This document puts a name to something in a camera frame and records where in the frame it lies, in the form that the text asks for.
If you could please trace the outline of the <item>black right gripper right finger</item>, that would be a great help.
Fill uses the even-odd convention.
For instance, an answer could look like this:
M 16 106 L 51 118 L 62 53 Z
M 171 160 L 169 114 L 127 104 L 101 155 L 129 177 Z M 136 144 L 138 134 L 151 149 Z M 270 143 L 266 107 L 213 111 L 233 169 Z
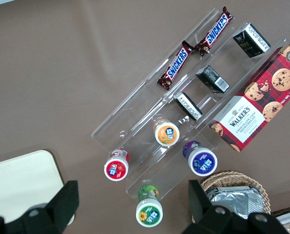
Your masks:
M 214 206 L 198 180 L 188 183 L 189 207 L 194 218 L 184 234 L 286 234 L 287 230 L 272 215 L 251 213 L 243 219 L 227 208 Z

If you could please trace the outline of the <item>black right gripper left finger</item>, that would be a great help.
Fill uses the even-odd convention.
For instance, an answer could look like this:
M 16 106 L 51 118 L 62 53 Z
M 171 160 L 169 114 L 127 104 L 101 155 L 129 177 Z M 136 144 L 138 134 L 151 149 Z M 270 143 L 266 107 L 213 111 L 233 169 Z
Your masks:
M 78 182 L 70 180 L 45 207 L 30 209 L 7 224 L 0 216 L 0 234 L 61 234 L 78 207 Z

